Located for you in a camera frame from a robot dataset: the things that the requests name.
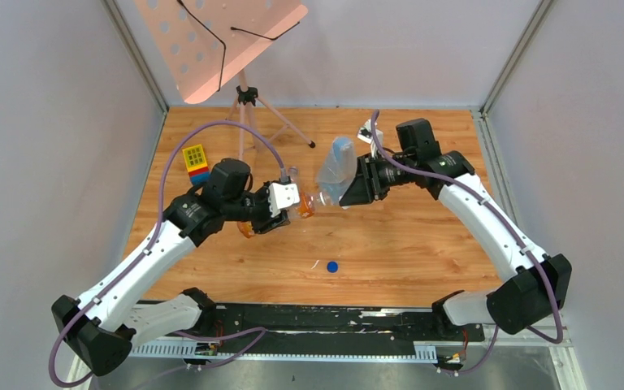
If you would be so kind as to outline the clear Pepsi bottle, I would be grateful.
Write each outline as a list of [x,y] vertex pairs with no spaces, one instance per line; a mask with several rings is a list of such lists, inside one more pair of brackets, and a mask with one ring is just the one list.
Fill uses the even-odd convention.
[[297,167],[288,168],[288,177],[291,183],[297,184],[299,182],[299,170]]

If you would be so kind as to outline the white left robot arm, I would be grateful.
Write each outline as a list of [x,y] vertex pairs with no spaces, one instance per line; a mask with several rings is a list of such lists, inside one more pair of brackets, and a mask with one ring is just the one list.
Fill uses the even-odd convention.
[[293,180],[267,181],[249,191],[247,163],[225,158],[207,180],[176,197],[158,224],[109,275],[77,298],[62,295],[52,305],[63,342],[96,376],[108,375],[131,351],[177,331],[210,334],[216,304],[198,288],[137,309],[136,303],[180,259],[198,248],[226,222],[249,225],[264,234],[288,224],[287,209],[300,198]]

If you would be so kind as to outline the blue item in plastic bag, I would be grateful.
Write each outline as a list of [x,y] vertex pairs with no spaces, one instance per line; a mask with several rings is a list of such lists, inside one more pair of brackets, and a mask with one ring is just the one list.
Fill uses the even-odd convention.
[[353,140],[346,136],[336,137],[315,177],[317,203],[338,206],[355,178],[357,165]]

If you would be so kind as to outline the pink music stand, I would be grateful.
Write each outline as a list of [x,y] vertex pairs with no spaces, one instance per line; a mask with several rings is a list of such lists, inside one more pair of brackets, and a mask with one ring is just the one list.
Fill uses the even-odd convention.
[[258,127],[264,105],[310,148],[314,141],[247,81],[245,69],[307,15],[300,1],[137,1],[135,3],[175,86],[187,104],[205,102],[231,79],[236,98],[227,114]]

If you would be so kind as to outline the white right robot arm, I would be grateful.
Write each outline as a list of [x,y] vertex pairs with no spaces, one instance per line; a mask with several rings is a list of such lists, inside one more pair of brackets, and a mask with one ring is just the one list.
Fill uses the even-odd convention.
[[496,204],[474,167],[459,152],[444,153],[431,124],[424,118],[396,126],[400,150],[384,148],[376,119],[357,132],[370,153],[357,155],[348,137],[332,143],[331,169],[340,180],[335,201],[342,207],[383,200],[392,187],[416,184],[454,213],[478,241],[496,268],[502,284],[491,291],[456,291],[435,301],[433,332],[452,339],[468,324],[498,326],[515,335],[529,330],[560,343],[560,310],[568,291],[572,266],[561,253],[551,256],[527,236]]

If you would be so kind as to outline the orange tea bottle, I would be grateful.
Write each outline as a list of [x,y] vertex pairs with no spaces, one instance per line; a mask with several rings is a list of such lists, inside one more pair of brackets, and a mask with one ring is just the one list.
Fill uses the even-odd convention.
[[236,226],[244,237],[252,238],[285,227],[297,220],[309,219],[318,214],[322,208],[329,207],[340,207],[340,198],[334,198],[324,191],[315,193],[300,192],[300,201],[283,209],[278,216],[259,222],[237,222]]

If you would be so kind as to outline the blue bottle cap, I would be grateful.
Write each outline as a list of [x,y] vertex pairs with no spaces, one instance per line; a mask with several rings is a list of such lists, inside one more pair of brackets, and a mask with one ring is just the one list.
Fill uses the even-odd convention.
[[326,269],[330,273],[336,273],[339,270],[339,264],[337,262],[328,262],[326,265]]

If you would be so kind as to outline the yellow red blue toy block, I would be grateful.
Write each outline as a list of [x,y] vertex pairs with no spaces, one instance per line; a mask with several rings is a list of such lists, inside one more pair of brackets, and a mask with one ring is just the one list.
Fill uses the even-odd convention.
[[182,155],[190,183],[195,185],[207,181],[210,176],[210,168],[203,146],[197,144],[186,147],[182,149]]

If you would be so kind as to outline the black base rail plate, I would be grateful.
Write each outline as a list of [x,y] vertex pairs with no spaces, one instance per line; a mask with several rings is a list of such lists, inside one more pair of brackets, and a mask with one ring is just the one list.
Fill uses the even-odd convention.
[[187,332],[222,337],[220,353],[253,342],[250,353],[292,356],[405,357],[422,342],[461,349],[485,339],[478,324],[450,327],[429,309],[378,306],[221,303]]

